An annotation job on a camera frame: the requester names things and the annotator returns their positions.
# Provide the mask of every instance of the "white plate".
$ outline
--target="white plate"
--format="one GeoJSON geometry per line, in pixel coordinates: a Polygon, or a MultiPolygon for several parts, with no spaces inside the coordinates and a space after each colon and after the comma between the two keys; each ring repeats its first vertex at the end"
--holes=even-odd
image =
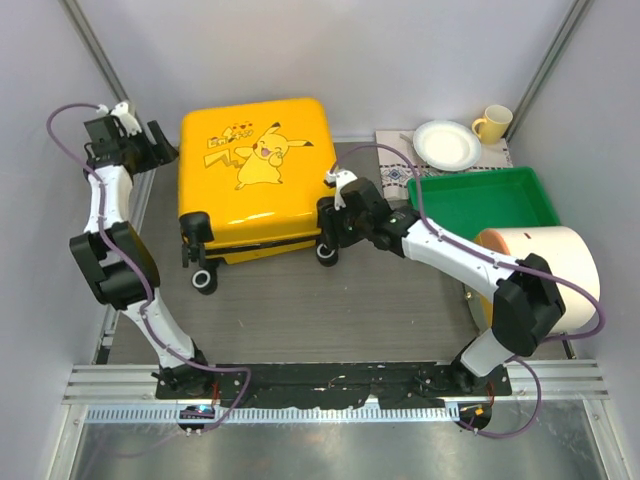
{"type": "Polygon", "coordinates": [[[436,120],[418,127],[413,147],[425,162],[438,170],[457,172],[480,160],[480,140],[459,123],[436,120]]]}

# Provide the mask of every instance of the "yellow mug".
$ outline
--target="yellow mug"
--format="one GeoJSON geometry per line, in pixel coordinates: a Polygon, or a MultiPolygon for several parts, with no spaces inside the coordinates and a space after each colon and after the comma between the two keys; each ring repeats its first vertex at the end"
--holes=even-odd
{"type": "Polygon", "coordinates": [[[484,116],[471,124],[471,130],[481,143],[491,145],[502,138],[513,120],[513,113],[502,105],[491,105],[484,111],[484,116]]]}

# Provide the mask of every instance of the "mug handle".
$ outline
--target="mug handle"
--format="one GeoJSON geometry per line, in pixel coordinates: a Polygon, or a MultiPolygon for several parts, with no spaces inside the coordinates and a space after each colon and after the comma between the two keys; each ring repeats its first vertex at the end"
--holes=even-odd
{"type": "Polygon", "coordinates": [[[477,119],[475,122],[473,122],[471,124],[471,130],[473,131],[473,133],[476,134],[476,137],[478,137],[478,138],[481,138],[482,134],[480,132],[478,132],[476,127],[478,127],[481,123],[487,123],[487,119],[482,117],[482,118],[477,119]]]}

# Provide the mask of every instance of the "black mounting plate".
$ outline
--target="black mounting plate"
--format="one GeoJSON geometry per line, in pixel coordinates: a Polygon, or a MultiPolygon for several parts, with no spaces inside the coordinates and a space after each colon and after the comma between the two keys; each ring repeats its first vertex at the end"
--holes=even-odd
{"type": "MultiPolygon", "coordinates": [[[[251,369],[252,376],[239,408],[319,407],[339,410],[361,407],[369,395],[375,395],[383,409],[428,408],[442,406],[444,397],[487,396],[486,386],[473,392],[463,392],[451,382],[454,367],[436,362],[263,363],[243,366],[251,369]]],[[[242,387],[244,374],[218,374],[216,382],[221,404],[228,407],[242,387]]],[[[511,383],[504,367],[493,370],[487,377],[489,382],[495,396],[511,395],[511,383]]]]}

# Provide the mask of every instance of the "pikachu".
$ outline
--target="pikachu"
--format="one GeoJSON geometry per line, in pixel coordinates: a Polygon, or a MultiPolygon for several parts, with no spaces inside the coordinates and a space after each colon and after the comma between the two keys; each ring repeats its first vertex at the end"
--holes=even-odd
{"type": "Polygon", "coordinates": [[[271,125],[266,132],[251,147],[238,147],[233,152],[241,160],[230,158],[229,151],[211,154],[205,157],[207,167],[218,160],[226,166],[238,168],[238,184],[235,189],[240,190],[247,185],[256,183],[280,184],[280,166],[291,147],[312,147],[307,140],[288,140],[277,134],[280,123],[271,125]]]}

